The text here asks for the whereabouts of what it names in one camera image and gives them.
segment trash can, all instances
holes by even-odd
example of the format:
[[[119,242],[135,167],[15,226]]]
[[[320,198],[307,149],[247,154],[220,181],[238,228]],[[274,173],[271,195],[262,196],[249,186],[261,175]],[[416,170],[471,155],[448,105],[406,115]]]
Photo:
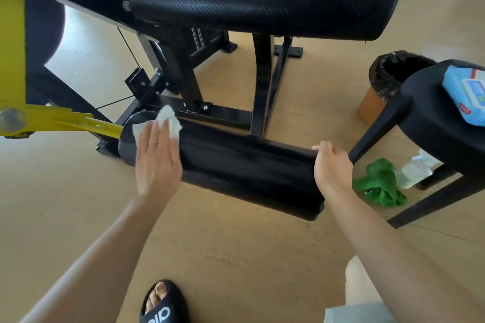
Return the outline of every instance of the trash can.
[[[405,50],[394,51],[377,57],[369,68],[371,87],[360,103],[358,113],[367,123],[373,124],[386,101],[417,71],[436,64],[433,59]]]

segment person's left hand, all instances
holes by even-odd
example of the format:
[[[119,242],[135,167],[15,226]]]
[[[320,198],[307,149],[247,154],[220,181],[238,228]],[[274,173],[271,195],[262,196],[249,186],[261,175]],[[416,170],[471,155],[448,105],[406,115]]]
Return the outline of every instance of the person's left hand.
[[[135,175],[140,200],[161,212],[182,178],[179,142],[169,138],[167,121],[162,128],[156,121],[145,126],[136,153]]]

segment spray bottle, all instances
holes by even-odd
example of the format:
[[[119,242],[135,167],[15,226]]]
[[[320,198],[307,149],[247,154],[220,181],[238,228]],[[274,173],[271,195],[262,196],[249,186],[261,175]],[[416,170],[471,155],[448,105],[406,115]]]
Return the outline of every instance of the spray bottle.
[[[423,149],[419,155],[414,156],[411,161],[400,169],[396,170],[396,185],[401,189],[408,189],[433,174],[433,167],[442,162],[431,156]]]

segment black plastic stool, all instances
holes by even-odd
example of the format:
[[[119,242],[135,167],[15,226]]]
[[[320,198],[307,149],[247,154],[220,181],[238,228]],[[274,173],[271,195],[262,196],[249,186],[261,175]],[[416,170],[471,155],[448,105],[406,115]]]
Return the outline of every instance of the black plastic stool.
[[[399,228],[485,189],[485,128],[468,124],[441,86],[448,66],[485,68],[445,60],[409,77],[379,118],[349,153],[356,163],[379,139],[398,125],[420,148],[463,176],[388,222]]]

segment black slipper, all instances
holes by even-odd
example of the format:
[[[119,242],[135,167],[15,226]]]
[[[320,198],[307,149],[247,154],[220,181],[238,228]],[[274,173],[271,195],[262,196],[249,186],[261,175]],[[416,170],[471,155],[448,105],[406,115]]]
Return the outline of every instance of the black slipper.
[[[163,282],[167,287],[167,295],[159,301],[156,307],[145,314],[147,300],[157,283]],[[170,280],[160,280],[153,284],[143,299],[140,312],[140,323],[190,323],[189,308],[182,292]]]

